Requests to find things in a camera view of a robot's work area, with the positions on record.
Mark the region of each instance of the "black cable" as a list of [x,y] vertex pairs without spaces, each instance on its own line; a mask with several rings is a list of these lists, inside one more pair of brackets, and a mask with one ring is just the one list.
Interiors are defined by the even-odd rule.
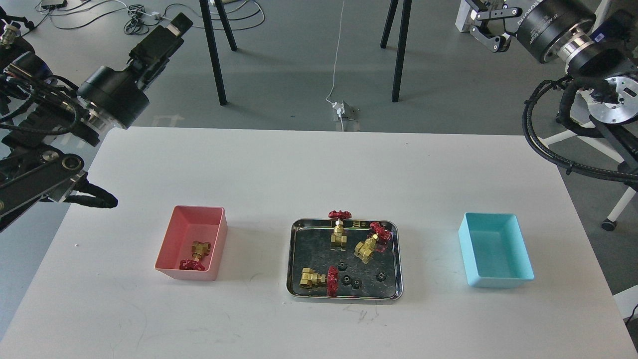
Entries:
[[4,123],[7,121],[13,120],[15,116],[25,113],[25,111],[35,102],[35,94],[32,93],[27,97],[26,100],[22,103],[22,105],[18,106],[17,109],[13,110],[11,113],[4,115],[0,118],[0,123]]
[[64,201],[68,203],[77,203],[81,206],[93,208],[115,208],[117,207],[117,198],[107,192],[104,188],[89,183],[84,176],[73,188],[81,193],[89,195],[70,195]]
[[[253,3],[255,3],[255,4],[257,5],[257,11],[255,11],[255,12],[254,12],[254,13],[252,13],[251,15],[247,15],[247,16],[244,16],[244,17],[238,17],[238,18],[235,18],[235,19],[228,19],[228,21],[246,20],[246,19],[249,19],[249,18],[251,18],[251,17],[254,17],[255,15],[258,15],[259,13],[261,13],[261,14],[263,15],[262,20],[261,20],[258,24],[256,24],[256,25],[249,26],[249,27],[242,27],[242,28],[240,28],[240,29],[231,29],[232,31],[241,31],[241,30],[253,29],[253,28],[255,28],[255,27],[257,27],[257,26],[259,26],[259,25],[263,24],[263,23],[266,21],[266,16],[263,14],[262,7],[261,7],[261,6],[259,6],[259,4],[258,4],[257,2],[255,2],[255,1],[253,1]],[[172,3],[172,4],[169,4],[166,8],[164,8],[164,13],[162,14],[162,17],[165,17],[165,16],[166,16],[168,9],[169,9],[169,8],[171,8],[172,6],[183,6],[183,7],[187,8],[187,9],[191,10],[191,11],[192,11],[192,12],[193,12],[193,13],[194,13],[197,17],[200,17],[200,18],[202,17],[202,16],[201,16],[201,15],[200,15],[197,11],[195,11],[192,7],[190,7],[190,6],[188,6],[188,5],[185,5],[185,4],[182,4],[182,3]],[[221,21],[221,19],[215,19],[215,18],[212,18],[212,17],[211,17],[211,20]],[[201,27],[201,26],[193,26],[193,27],[196,27],[196,28],[198,28],[198,29],[203,29],[203,27]],[[215,28],[215,27],[214,27],[214,28],[213,28],[213,30],[224,30],[224,29],[218,29],[218,28]]]
[[98,17],[96,17],[95,19],[93,19],[93,20],[91,20],[91,21],[87,22],[87,23],[86,23],[86,24],[84,24],[84,25],[79,25],[79,26],[74,26],[74,27],[59,27],[59,26],[57,26],[57,25],[53,22],[53,17],[49,17],[48,19],[51,21],[51,24],[52,24],[52,25],[53,25],[56,29],[60,29],[60,30],[76,30],[76,29],[81,29],[82,27],[88,26],[88,25],[92,24],[94,21],[97,21],[98,19],[100,19],[100,18],[102,18],[102,17],[104,17],[104,16],[107,16],[107,15],[109,15],[109,14],[112,14],[112,13],[114,13],[114,12],[118,12],[118,11],[121,11],[121,10],[126,10],[126,9],[127,9],[127,8],[119,8],[119,9],[116,9],[116,10],[113,10],[113,11],[109,11],[109,12],[107,12],[107,13],[103,13],[102,15],[100,15],[100,16],[98,16]]
[[71,80],[67,79],[66,77],[53,75],[53,76],[51,76],[49,78],[60,80],[63,84],[69,86],[69,88],[74,90],[74,91],[78,91],[78,89],[80,89],[76,84],[72,83]]
[[38,28],[38,26],[40,26],[40,25],[44,22],[44,20],[46,20],[46,19],[47,19],[47,17],[48,17],[50,14],[51,14],[51,10],[49,10],[49,12],[48,12],[46,15],[44,15],[44,17],[42,18],[42,20],[40,20],[40,22],[39,22],[39,23],[37,23],[37,24],[36,24],[36,25],[35,25],[32,29],[30,29],[30,30],[29,30],[29,31],[27,31],[26,33],[24,33],[24,34],[20,35],[19,37],[23,37],[24,35],[26,35],[26,34],[30,33],[31,31],[33,31],[33,30],[35,30],[35,29],[37,29],[37,28]]
[[92,10],[93,8],[96,8],[96,7],[98,7],[98,6],[102,5],[102,4],[112,3],[114,1],[117,2],[116,0],[103,0],[103,1],[100,1],[99,3],[97,3],[97,4],[93,5],[93,6],[90,6],[90,7],[86,8],[86,9],[78,10],[78,11],[75,11],[75,12],[72,12],[72,13],[60,13],[60,14],[52,13],[54,10],[57,10],[59,12],[67,11],[67,10],[60,10],[60,9],[49,9],[49,11],[51,12],[51,16],[69,16],[69,15],[74,15],[74,14],[77,14],[77,13],[84,13],[84,12]]
[[525,101],[525,110],[523,111],[523,133],[530,147],[538,153],[541,157],[547,161],[567,169],[567,174],[576,172],[584,176],[597,178],[606,181],[617,181],[622,183],[638,183],[638,175],[611,171],[607,169],[596,168],[588,165],[583,165],[573,160],[568,160],[557,153],[551,151],[542,141],[538,138],[534,131],[532,124],[532,112],[534,106],[538,100],[551,89],[566,88],[565,84],[572,79],[566,76],[558,81],[545,80],[541,82],[534,90],[530,99]]
[[56,9],[56,10],[57,10],[57,11],[64,11],[64,12],[67,12],[67,11],[73,11],[73,10],[75,10],[75,9],[79,9],[79,8],[83,7],[84,5],[86,5],[86,4],[90,3],[90,2],[91,2],[91,0],[83,0],[83,1],[82,1],[82,4],[79,4],[78,6],[76,6],[76,7],[74,7],[74,8],[70,8],[70,9]]
[[68,110],[73,113],[73,121],[66,128],[61,128],[60,130],[48,131],[48,130],[40,130],[37,128],[29,128],[24,126],[13,126],[13,125],[5,125],[0,123],[0,128],[5,130],[15,130],[20,132],[27,132],[30,134],[41,134],[41,135],[64,135],[75,129],[80,124],[82,119],[81,113],[82,108],[80,105],[63,93],[60,89],[57,89],[45,82],[36,82],[30,79],[13,79],[16,82],[21,82],[23,85],[26,84],[29,86],[29,92],[34,93],[33,101],[35,101],[35,96],[38,95],[41,102],[47,102],[53,106],[60,107],[61,104],[66,104]]
[[636,306],[632,310],[632,315],[630,315],[629,318],[627,318],[627,320],[625,321],[625,325],[629,324],[629,321],[632,320],[632,318],[634,317],[634,314],[636,313],[636,308],[638,308],[638,304],[636,304]]

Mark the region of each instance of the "electrical wire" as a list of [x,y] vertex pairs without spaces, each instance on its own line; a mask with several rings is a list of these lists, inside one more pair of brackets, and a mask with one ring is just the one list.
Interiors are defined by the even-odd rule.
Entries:
[[339,18],[339,38],[337,39],[337,51],[334,53],[334,66],[332,67],[332,88],[330,88],[330,93],[325,97],[325,100],[333,106],[336,102],[332,102],[328,100],[330,96],[332,96],[332,92],[334,91],[334,85],[336,83],[337,76],[337,55],[339,55],[339,44],[341,43],[341,25],[343,23],[343,8],[346,6],[346,0],[343,0],[343,4],[341,5],[341,17]]
[[144,15],[148,15],[144,12],[144,5],[131,5],[128,7],[127,13],[131,17],[131,19],[124,25],[124,33],[127,35],[147,34],[151,30],[151,26],[159,24],[159,21],[157,21],[155,24],[146,24],[144,22]]
[[40,6],[40,4],[42,3],[42,1],[40,1],[40,2],[36,5],[36,7],[35,7],[34,9],[35,9],[37,12],[43,12],[43,11],[47,11],[47,10],[57,10],[57,11],[59,11],[59,12],[66,12],[66,11],[73,11],[73,10],[75,10],[75,9],[79,9],[79,8],[83,7],[84,5],[86,5],[86,4],[88,4],[88,3],[90,3],[90,2],[91,2],[91,0],[84,0],[84,1],[83,1],[81,4],[79,4],[78,6],[76,6],[76,7],[74,7],[74,8],[70,8],[70,9],[53,9],[53,8],[50,8],[50,9],[43,9],[42,7],[40,7],[40,9],[37,9],[37,7],[39,7],[39,6]]
[[627,318],[627,320],[625,321],[625,325],[629,324],[629,322],[632,320],[634,314],[636,313],[636,309],[638,309],[638,304],[636,304],[636,306],[632,310],[632,315],[630,315],[629,318]]
[[63,12],[63,13],[51,13],[50,16],[69,16],[69,15],[75,15],[77,13],[87,12],[89,10],[92,10],[92,9],[98,7],[99,5],[106,4],[106,3],[113,3],[113,2],[121,3],[122,5],[126,6],[126,4],[124,4],[120,0],[104,0],[104,1],[100,1],[99,3],[97,3],[97,4],[93,5],[93,6],[88,7],[86,9],[82,9],[82,10],[78,10],[78,11],[66,12],[66,11],[71,11],[72,9],[68,9],[68,10],[49,9],[49,11],[51,11],[51,12],[53,12],[53,11]]
[[[257,27],[257,26],[259,26],[259,25],[263,24],[263,23],[266,21],[266,15],[265,15],[265,13],[263,12],[263,8],[262,8],[262,7],[261,7],[261,5],[259,5],[259,3],[258,3],[258,2],[256,2],[255,0],[250,0],[250,1],[245,0],[245,1],[244,1],[241,5],[240,5],[240,6],[238,6],[237,8],[235,8],[235,9],[233,9],[233,10],[230,10],[230,11],[226,12],[226,14],[233,13],[233,12],[235,12],[235,11],[239,10],[240,8],[242,8],[242,7],[243,7],[246,3],[248,3],[248,2],[254,3],[254,4],[255,4],[255,6],[257,6],[257,11],[255,11],[255,12],[254,12],[254,13],[252,13],[251,15],[247,15],[247,16],[244,16],[244,17],[239,17],[239,18],[236,18],[236,19],[229,19],[228,21],[246,20],[246,19],[249,19],[249,18],[251,18],[251,17],[254,17],[255,15],[258,15],[259,13],[261,13],[261,14],[262,14],[262,19],[261,19],[261,21],[260,21],[259,23],[255,24],[255,25],[252,25],[252,26],[240,27],[240,28],[238,28],[238,29],[231,29],[232,31],[242,31],[242,30],[254,29],[255,27]],[[171,18],[169,18],[169,17],[166,17],[166,14],[167,14],[168,9],[169,9],[169,8],[171,8],[171,7],[173,7],[173,6],[183,6],[183,7],[187,8],[187,9],[191,10],[191,11],[192,11],[192,12],[193,12],[193,13],[194,13],[197,17],[200,17],[200,18],[202,17],[202,16],[201,16],[201,15],[200,15],[197,11],[195,11],[195,9],[193,9],[192,7],[190,7],[190,6],[188,6],[188,5],[185,5],[185,4],[182,4],[182,3],[172,3],[172,4],[168,5],[168,6],[164,9],[164,12],[163,12],[163,14],[161,15],[161,18],[163,18],[163,19],[165,19],[165,20],[173,21],[173,19],[171,19]],[[203,28],[204,28],[203,26],[197,26],[197,25],[193,25],[193,27],[196,27],[197,29],[203,29]],[[220,31],[221,31],[221,30],[224,30],[224,29],[223,29],[223,28],[216,28],[216,27],[214,27],[214,28],[213,28],[213,30],[220,30]]]
[[12,78],[11,81],[15,82],[17,84],[17,87],[23,92],[27,90],[21,86],[28,87],[29,97],[25,100],[25,103],[23,103],[18,109],[13,111],[11,114],[7,114],[4,117],[0,118],[0,122],[9,121],[10,118],[7,118],[7,117],[9,115],[15,116],[16,114],[18,114],[19,109],[21,111],[26,110],[33,102],[35,102],[36,96],[40,99],[41,103],[47,102],[58,107],[61,104],[66,105],[66,108],[73,113],[73,121],[71,122],[69,126],[65,128],[61,128],[59,130],[53,130],[53,131],[40,130],[37,128],[29,128],[24,126],[5,125],[2,123],[0,123],[0,128],[3,128],[5,130],[27,132],[31,134],[64,135],[73,131],[73,129],[75,129],[75,127],[77,127],[80,124],[80,120],[82,118],[81,106],[77,102],[75,102],[73,99],[71,99],[66,93],[61,91],[59,88],[55,88],[54,86],[51,86],[47,84],[46,82],[37,82],[31,79]]
[[119,9],[116,9],[116,10],[112,10],[112,11],[109,11],[109,12],[103,13],[102,15],[100,15],[100,16],[98,16],[98,17],[96,17],[95,19],[92,19],[91,21],[87,22],[86,24],[79,25],[79,26],[73,26],[73,27],[59,27],[59,26],[57,26],[57,25],[53,22],[53,18],[52,18],[52,17],[49,17],[48,19],[49,19],[49,21],[51,21],[51,24],[52,24],[52,25],[53,25],[56,29],[60,29],[60,30],[76,30],[76,29],[81,29],[81,28],[83,28],[83,27],[86,27],[86,26],[88,26],[88,25],[91,25],[93,22],[97,21],[98,19],[103,18],[104,16],[107,16],[107,15],[109,15],[109,14],[112,14],[112,13],[115,13],[115,12],[118,12],[118,11],[126,10],[126,9],[128,9],[128,7],[126,7],[126,8],[119,8]]
[[31,31],[33,31],[33,30],[35,30],[35,29],[37,29],[37,28],[38,28],[38,26],[40,26],[40,25],[44,22],[44,20],[46,20],[46,19],[47,19],[47,17],[48,17],[50,14],[51,14],[51,10],[49,10],[49,12],[48,12],[48,13],[46,13],[46,14],[44,15],[44,17],[42,18],[42,20],[40,20],[40,22],[39,22],[39,23],[37,23],[37,24],[36,24],[36,25],[35,25],[32,29],[30,29],[30,30],[29,30],[29,31],[27,31],[26,33],[24,33],[24,34],[20,35],[19,37],[23,37],[24,35],[26,35],[26,34],[30,33]]
[[536,153],[538,153],[547,161],[559,167],[565,168],[568,175],[571,172],[575,172],[578,174],[582,174],[583,176],[597,178],[600,180],[616,181],[627,184],[638,183],[638,175],[636,174],[611,171],[608,169],[601,169],[583,165],[576,161],[562,157],[545,146],[545,144],[536,135],[532,123],[532,112],[534,106],[536,106],[540,98],[549,90],[558,88],[566,89],[566,84],[568,84],[572,80],[573,79],[568,75],[557,81],[545,80],[536,87],[534,92],[532,92],[530,99],[525,101],[525,110],[523,110],[523,133],[528,144]]

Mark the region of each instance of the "power cord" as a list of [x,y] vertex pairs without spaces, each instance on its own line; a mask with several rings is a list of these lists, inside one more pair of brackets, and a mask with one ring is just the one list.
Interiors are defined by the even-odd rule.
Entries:
[[[78,13],[83,13],[89,10],[94,9],[97,6],[100,6],[102,4],[106,4],[106,3],[112,3],[112,2],[117,2],[122,4],[124,7],[119,8],[119,9],[115,9],[112,11],[108,11],[106,13],[103,13],[95,18],[93,18],[92,20],[90,20],[89,22],[82,24],[82,25],[78,25],[78,26],[72,26],[72,27],[62,27],[62,26],[58,26],[54,21],[52,17],[55,16],[69,16],[69,15],[75,15]],[[85,7],[87,4],[93,4],[92,6],[89,7]],[[263,11],[263,8],[261,7],[261,5],[256,2],[255,0],[244,0],[239,6],[236,6],[234,9],[229,10],[226,12],[226,14],[229,13],[234,13],[239,11],[240,9],[242,9],[244,6],[246,6],[248,3],[253,3],[256,6],[256,10],[255,12],[249,14],[249,15],[245,15],[245,16],[241,16],[241,17],[237,17],[234,19],[228,19],[229,21],[240,21],[240,20],[246,20],[246,19],[250,19],[251,17],[254,17],[258,14],[262,14],[262,19],[259,23],[252,25],[252,26],[246,26],[246,27],[239,27],[239,28],[235,28],[232,29],[232,31],[242,31],[242,30],[248,30],[248,29],[254,29],[255,27],[263,24],[266,20],[266,16],[265,13]],[[92,2],[92,0],[82,0],[82,3],[74,6],[70,9],[43,9],[41,7],[42,1],[40,1],[35,7],[34,9],[39,12],[44,14],[45,16],[42,18],[42,20],[38,23],[37,26],[39,26],[40,24],[42,24],[42,22],[44,22],[44,20],[48,17],[49,20],[51,21],[51,24],[56,28],[56,29],[60,29],[60,30],[76,30],[76,29],[81,29],[83,27],[86,27],[90,24],[92,24],[93,22],[97,21],[98,19],[109,15],[111,13],[115,13],[118,11],[122,11],[122,10],[127,10],[127,14],[131,17],[129,21],[127,21],[127,23],[124,25],[123,31],[125,34],[129,34],[129,35],[143,35],[143,34],[147,34],[150,31],[150,27],[153,26],[157,26],[160,24],[160,22],[164,21],[164,20],[169,20],[169,21],[173,21],[173,19],[169,18],[166,16],[167,11],[169,8],[173,7],[173,6],[183,6],[185,8],[190,9],[195,15],[197,15],[198,17],[202,17],[199,13],[197,13],[197,11],[195,11],[193,8],[191,8],[188,5],[182,4],[182,3],[172,3],[170,5],[168,5],[166,8],[164,8],[164,12],[160,15],[160,13],[155,12],[155,13],[146,13],[145,12],[145,8],[144,5],[141,4],[134,4],[134,5],[127,5],[126,3],[124,3],[121,0],[103,0],[100,1],[98,3]],[[219,15],[216,12],[211,12],[211,14],[213,15]],[[156,20],[155,23],[152,24],[148,24],[146,22],[144,22],[144,15],[153,18],[154,20]],[[203,29],[204,27],[202,26],[193,26],[193,27],[197,27],[199,29]],[[214,27],[213,30],[224,30],[222,28],[216,28]]]
[[583,165],[576,161],[569,160],[565,157],[562,157],[559,154],[550,150],[547,146],[545,146],[545,144],[536,135],[536,132],[534,131],[534,126],[532,123],[532,112],[534,110],[534,106],[536,106],[540,98],[544,94],[546,94],[549,90],[569,89],[569,84],[572,81],[574,81],[574,79],[571,78],[571,76],[569,75],[564,76],[563,78],[557,81],[545,80],[536,87],[536,89],[530,96],[530,99],[525,101],[525,110],[523,110],[523,134],[525,135],[525,139],[527,140],[528,144],[542,158],[546,159],[547,161],[559,167],[566,169],[568,175],[571,172],[576,172],[578,174],[582,174],[583,176],[597,178],[599,180],[616,181],[616,182],[622,182],[622,183],[628,183],[628,184],[638,183],[638,175],[636,174],[611,171],[608,169],[601,169],[597,167]]
[[[339,55],[339,44],[341,43],[341,25],[343,23],[343,9],[346,7],[346,0],[343,0],[343,4],[341,5],[341,16],[339,18],[339,38],[337,38],[337,51],[334,53],[334,66],[332,67],[332,87],[330,88],[330,93],[325,97],[325,100],[328,101],[329,104],[334,108],[337,103],[328,100],[330,96],[332,96],[332,92],[334,91],[334,85],[336,83],[337,77],[337,56]],[[343,118],[339,116],[339,120],[341,122],[341,131],[345,132],[345,127],[343,126]]]
[[144,12],[144,5],[135,4],[128,7],[128,15],[131,17],[124,25],[124,33],[127,35],[144,35],[149,33],[152,26],[157,26],[161,19],[159,19],[155,24],[146,24],[144,22],[144,15],[148,15]]
[[625,321],[625,325],[628,325],[629,322],[632,320],[632,318],[634,317],[634,314],[636,313],[636,309],[638,309],[638,304],[636,304],[636,306],[632,310],[632,315],[630,315],[629,318],[627,318],[627,320]]
[[[240,27],[240,28],[237,28],[237,29],[231,29],[232,31],[242,31],[242,30],[254,29],[254,28],[256,28],[257,26],[259,26],[259,25],[263,24],[263,23],[266,21],[266,15],[265,15],[265,13],[263,12],[263,8],[262,8],[262,7],[261,7],[261,5],[259,5],[259,3],[258,3],[258,2],[256,2],[255,0],[245,0],[243,3],[241,3],[241,4],[240,4],[238,7],[236,7],[235,9],[230,10],[230,11],[227,11],[227,12],[226,12],[226,14],[233,13],[233,12],[235,12],[235,11],[237,11],[237,10],[241,9],[241,8],[242,8],[242,7],[244,7],[244,5],[246,5],[247,3],[253,3],[253,4],[255,4],[255,6],[257,7],[257,11],[255,11],[254,13],[252,13],[252,14],[250,14],[250,15],[247,15],[247,16],[243,16],[243,17],[239,17],[239,18],[235,18],[235,19],[228,19],[228,21],[246,20],[246,19],[249,19],[249,18],[251,18],[251,17],[254,17],[255,15],[258,15],[258,14],[260,14],[260,13],[262,14],[262,19],[261,19],[261,21],[260,21],[259,23],[255,24],[255,25],[252,25],[252,26],[246,26],[246,27]],[[167,14],[168,9],[169,9],[169,8],[171,8],[171,7],[173,7],[173,6],[183,6],[183,7],[187,8],[187,9],[191,10],[191,11],[192,11],[192,12],[193,12],[193,13],[194,13],[197,17],[202,17],[202,16],[201,16],[201,15],[200,15],[197,11],[195,11],[195,9],[193,9],[192,7],[190,7],[190,6],[188,6],[188,5],[185,5],[185,4],[182,4],[182,3],[172,3],[172,4],[168,5],[168,6],[164,9],[164,12],[163,12],[163,13],[162,13],[162,15],[161,15],[161,18],[162,18],[162,19],[169,20],[169,21],[173,21],[173,19],[171,19],[170,17],[166,17],[166,14]],[[196,25],[193,25],[193,27],[196,27],[196,28],[198,28],[198,29],[203,29],[203,28],[204,28],[203,26],[196,26]],[[213,28],[213,30],[224,30],[224,29],[214,27],[214,28]]]

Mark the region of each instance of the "scuff mark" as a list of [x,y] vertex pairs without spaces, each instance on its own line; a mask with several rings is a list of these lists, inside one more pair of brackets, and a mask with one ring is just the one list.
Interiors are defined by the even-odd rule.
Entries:
[[262,273],[260,272],[260,273],[255,273],[255,274],[253,274],[253,276],[252,276],[252,277],[250,277],[250,279],[248,280],[248,282],[249,282],[249,283],[250,283],[250,282],[252,282],[252,281],[253,281],[253,279],[255,279],[255,277],[256,277],[256,276],[258,276],[259,274],[262,274]]
[[363,319],[366,317],[366,314],[367,314],[367,310],[361,310],[361,313],[359,314],[359,321],[357,322],[357,324],[363,321]]

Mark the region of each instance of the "red valve handwheel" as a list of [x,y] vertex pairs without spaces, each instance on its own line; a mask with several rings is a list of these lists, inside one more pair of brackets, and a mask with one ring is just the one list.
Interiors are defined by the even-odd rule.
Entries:
[[328,214],[328,218],[349,219],[349,218],[352,218],[352,214],[348,211],[332,211]]
[[335,266],[328,268],[327,286],[328,290],[326,293],[328,296],[337,296],[337,289],[339,289],[339,271]]
[[181,270],[205,270],[204,266],[198,261],[192,259],[185,259],[179,263],[179,269]]

